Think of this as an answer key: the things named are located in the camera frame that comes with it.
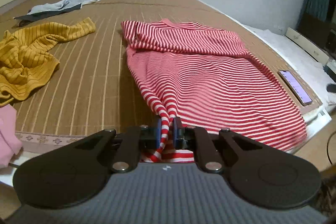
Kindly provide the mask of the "yellow striped shirt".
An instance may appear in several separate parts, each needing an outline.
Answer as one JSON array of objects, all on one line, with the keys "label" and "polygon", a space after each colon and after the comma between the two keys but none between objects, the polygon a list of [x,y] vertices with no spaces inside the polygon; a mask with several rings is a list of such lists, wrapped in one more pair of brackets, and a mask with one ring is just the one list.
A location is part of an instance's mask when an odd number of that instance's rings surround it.
[{"label": "yellow striped shirt", "polygon": [[24,101],[30,93],[45,86],[60,61],[50,53],[59,43],[67,43],[94,33],[90,18],[68,26],[48,22],[5,31],[1,40],[1,106]]}]

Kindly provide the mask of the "red white striped shirt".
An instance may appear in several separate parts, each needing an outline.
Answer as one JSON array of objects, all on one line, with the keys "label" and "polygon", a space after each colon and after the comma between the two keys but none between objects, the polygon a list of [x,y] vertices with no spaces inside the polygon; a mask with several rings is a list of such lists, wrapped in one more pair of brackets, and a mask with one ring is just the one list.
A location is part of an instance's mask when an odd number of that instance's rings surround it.
[{"label": "red white striped shirt", "polygon": [[158,148],[145,162],[192,162],[174,148],[174,118],[211,134],[222,128],[289,151],[305,140],[297,105],[273,72],[248,51],[238,34],[167,19],[121,24],[127,65],[150,109],[161,117]]}]

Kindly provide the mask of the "smartphone with lit screen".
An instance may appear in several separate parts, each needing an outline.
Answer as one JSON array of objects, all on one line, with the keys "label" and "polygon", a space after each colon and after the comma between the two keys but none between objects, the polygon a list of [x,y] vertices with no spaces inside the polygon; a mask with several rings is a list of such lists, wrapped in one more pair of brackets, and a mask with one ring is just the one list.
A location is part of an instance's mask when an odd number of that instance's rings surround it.
[{"label": "smartphone with lit screen", "polygon": [[304,88],[300,85],[300,83],[290,71],[280,70],[278,71],[278,75],[288,85],[288,87],[295,95],[295,97],[299,100],[302,106],[310,105],[313,102],[309,94],[307,94],[307,92],[304,90]]}]

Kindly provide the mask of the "pink garment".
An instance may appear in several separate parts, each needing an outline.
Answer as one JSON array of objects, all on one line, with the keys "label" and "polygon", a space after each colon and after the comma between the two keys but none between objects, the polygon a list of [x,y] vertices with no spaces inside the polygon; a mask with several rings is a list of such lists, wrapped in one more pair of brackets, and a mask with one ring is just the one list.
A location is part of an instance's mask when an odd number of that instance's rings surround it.
[{"label": "pink garment", "polygon": [[1,131],[1,147],[0,147],[0,166],[8,167],[11,158],[17,155],[21,148],[22,142],[15,136],[17,111],[13,106],[6,105],[1,107],[0,115],[0,131]]}]

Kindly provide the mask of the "light blue white garment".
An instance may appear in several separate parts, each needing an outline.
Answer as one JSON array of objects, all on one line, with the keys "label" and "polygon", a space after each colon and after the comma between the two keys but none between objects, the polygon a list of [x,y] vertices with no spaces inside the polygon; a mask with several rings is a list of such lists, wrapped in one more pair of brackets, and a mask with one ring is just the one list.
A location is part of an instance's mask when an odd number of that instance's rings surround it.
[{"label": "light blue white garment", "polygon": [[49,11],[62,11],[75,7],[77,5],[88,5],[91,3],[99,2],[101,0],[61,0],[56,3],[45,3],[44,5],[34,6],[27,14],[36,14],[40,12],[49,12]]}]

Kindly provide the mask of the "dark navy garment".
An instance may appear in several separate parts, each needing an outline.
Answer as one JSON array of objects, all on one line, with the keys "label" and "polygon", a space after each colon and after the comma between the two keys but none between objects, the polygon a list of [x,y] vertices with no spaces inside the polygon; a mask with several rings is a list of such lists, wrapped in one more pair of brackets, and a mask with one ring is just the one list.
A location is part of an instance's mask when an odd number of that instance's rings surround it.
[{"label": "dark navy garment", "polygon": [[66,8],[62,8],[60,10],[52,10],[52,11],[42,11],[42,12],[36,12],[34,14],[26,14],[26,15],[22,15],[22,16],[17,16],[14,17],[15,20],[18,20],[18,26],[19,27],[24,27],[30,23],[42,20],[42,19],[46,19],[52,16],[56,16],[56,15],[60,15],[60,14],[65,14],[71,11],[75,11],[75,10],[80,10],[82,8],[82,4],[79,3],[77,5],[74,5],[72,7],[66,7]]}]

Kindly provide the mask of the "white bedside drawer unit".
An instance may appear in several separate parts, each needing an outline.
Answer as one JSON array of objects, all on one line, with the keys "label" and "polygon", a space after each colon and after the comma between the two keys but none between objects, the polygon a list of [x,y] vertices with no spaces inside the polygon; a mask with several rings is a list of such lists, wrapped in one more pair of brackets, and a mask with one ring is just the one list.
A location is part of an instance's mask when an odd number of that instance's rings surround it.
[{"label": "white bedside drawer unit", "polygon": [[329,55],[296,30],[288,27],[285,36],[291,39],[323,66],[328,63]]}]

